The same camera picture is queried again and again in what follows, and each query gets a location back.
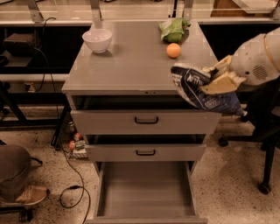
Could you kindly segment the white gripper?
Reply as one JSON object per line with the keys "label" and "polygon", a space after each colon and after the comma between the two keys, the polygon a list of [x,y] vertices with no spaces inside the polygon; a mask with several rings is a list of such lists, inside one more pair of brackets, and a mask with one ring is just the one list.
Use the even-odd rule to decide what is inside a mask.
{"label": "white gripper", "polygon": [[233,56],[228,55],[202,70],[213,79],[200,87],[208,95],[234,92],[243,82],[259,86],[273,81],[280,75],[280,34],[261,33],[243,43]]}

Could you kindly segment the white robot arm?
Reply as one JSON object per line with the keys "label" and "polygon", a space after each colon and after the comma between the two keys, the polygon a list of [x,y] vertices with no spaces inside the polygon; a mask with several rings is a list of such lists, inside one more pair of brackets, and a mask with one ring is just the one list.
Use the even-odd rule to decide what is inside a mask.
{"label": "white robot arm", "polygon": [[280,75],[280,28],[261,33],[243,43],[208,72],[218,72],[199,89],[207,95],[234,92],[240,85],[258,87]]}

